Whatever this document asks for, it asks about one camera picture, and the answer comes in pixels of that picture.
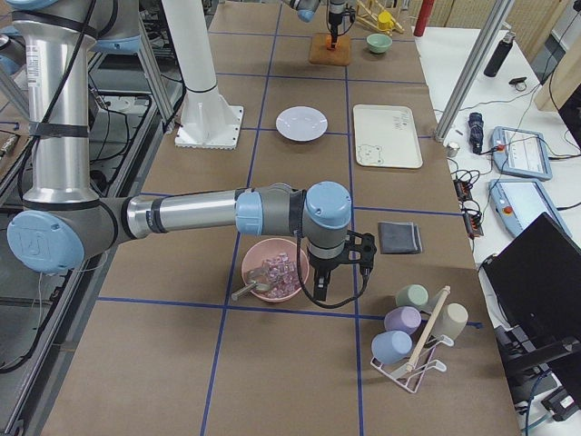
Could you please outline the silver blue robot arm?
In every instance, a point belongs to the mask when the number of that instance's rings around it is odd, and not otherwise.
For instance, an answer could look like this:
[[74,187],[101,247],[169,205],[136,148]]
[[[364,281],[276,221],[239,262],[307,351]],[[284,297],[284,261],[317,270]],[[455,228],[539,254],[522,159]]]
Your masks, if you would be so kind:
[[350,195],[321,182],[306,191],[284,184],[260,189],[101,198],[90,185],[88,51],[141,42],[134,1],[14,1],[25,40],[33,184],[9,223],[8,245],[28,268],[46,274],[152,233],[235,226],[252,235],[309,241],[314,289],[323,305],[331,272],[350,261]]
[[[290,9],[296,11],[297,17],[305,23],[309,23],[316,14],[319,0],[282,0]],[[328,50],[335,50],[339,41],[339,28],[344,16],[348,13],[346,1],[329,0],[326,2],[326,25],[330,39],[326,43]]]

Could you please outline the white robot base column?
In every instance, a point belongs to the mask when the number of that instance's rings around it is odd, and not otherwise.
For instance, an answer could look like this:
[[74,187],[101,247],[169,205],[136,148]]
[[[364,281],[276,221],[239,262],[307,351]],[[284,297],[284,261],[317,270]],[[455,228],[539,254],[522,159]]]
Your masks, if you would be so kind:
[[228,104],[219,90],[202,2],[170,0],[162,7],[186,89],[175,144],[232,150],[244,109]]

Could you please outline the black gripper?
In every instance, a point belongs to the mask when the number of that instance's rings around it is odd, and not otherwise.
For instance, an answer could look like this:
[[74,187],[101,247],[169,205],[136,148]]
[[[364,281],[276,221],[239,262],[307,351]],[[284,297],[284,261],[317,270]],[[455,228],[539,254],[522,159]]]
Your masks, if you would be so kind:
[[330,49],[335,49],[339,39],[339,25],[343,22],[344,0],[328,1],[328,23],[330,24]]
[[343,249],[335,247],[323,249],[320,247],[309,247],[309,262],[314,271],[313,276],[313,297],[315,300],[325,302],[330,285],[330,273],[339,265],[339,260]]

